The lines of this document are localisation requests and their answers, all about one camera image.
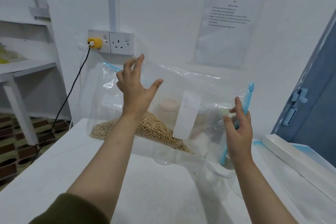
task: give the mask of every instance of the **floor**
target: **floor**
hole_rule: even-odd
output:
[[[37,147],[27,144],[15,115],[0,113],[0,191],[31,163],[37,150],[42,145],[39,156],[48,150],[69,130],[69,121],[43,117],[30,117],[39,140]]]

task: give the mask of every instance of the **black cable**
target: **black cable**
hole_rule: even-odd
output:
[[[62,104],[60,110],[58,111],[58,113],[57,113],[57,115],[56,115],[56,118],[55,118],[55,120],[54,120],[54,122],[53,122],[53,124],[52,124],[52,126],[51,126],[51,132],[53,131],[53,128],[54,128],[54,126],[55,126],[55,124],[56,124],[56,122],[57,122],[57,118],[58,118],[58,116],[60,115],[61,110],[62,110],[63,107],[65,106],[65,103],[68,101],[68,98],[69,98],[69,96],[70,96],[70,94],[71,94],[71,92],[72,92],[72,89],[73,89],[74,86],[75,86],[75,83],[76,83],[76,81],[77,81],[77,79],[78,79],[78,77],[79,77],[79,75],[80,75],[80,73],[81,73],[81,71],[82,71],[82,68],[83,68],[83,66],[84,66],[84,64],[85,64],[85,62],[86,62],[86,60],[87,60],[87,57],[89,56],[90,49],[91,49],[91,48],[89,48],[89,50],[88,50],[88,52],[87,52],[87,54],[86,54],[86,58],[85,58],[83,64],[81,65],[81,68],[79,69],[79,72],[78,72],[78,74],[77,74],[77,76],[76,76],[76,78],[75,78],[75,80],[74,80],[74,82],[73,82],[73,84],[72,84],[72,86],[71,86],[71,89],[70,89],[69,94],[66,96],[66,99],[65,99],[64,103]],[[39,154],[40,150],[41,150],[42,147],[44,146],[43,143],[44,143],[44,142],[41,143],[40,149],[38,149],[38,151],[37,151],[36,154],[34,155],[33,160],[31,161],[30,164],[32,164],[32,163],[35,161],[37,155]]]

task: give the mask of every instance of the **grain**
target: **grain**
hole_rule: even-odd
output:
[[[107,134],[114,128],[117,121],[110,120],[94,126],[90,136],[104,140]],[[168,145],[173,149],[190,152],[183,143],[183,140],[173,137],[173,131],[167,128],[163,122],[150,112],[145,113],[135,134]]]

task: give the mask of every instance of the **white label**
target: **white label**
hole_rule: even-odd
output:
[[[196,115],[198,113],[201,96],[185,90],[181,102],[180,111],[178,112],[173,137],[178,139],[188,139],[194,126]]]
[[[195,63],[240,67],[263,0],[205,0]]]
[[[108,94],[105,94],[103,97],[103,100],[101,101],[101,104],[103,106],[111,107],[118,111],[123,111],[123,105],[124,105],[124,99],[123,96],[117,95],[117,96],[110,96]]]

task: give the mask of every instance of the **blue door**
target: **blue door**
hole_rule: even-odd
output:
[[[336,167],[336,12],[272,133],[305,144]]]

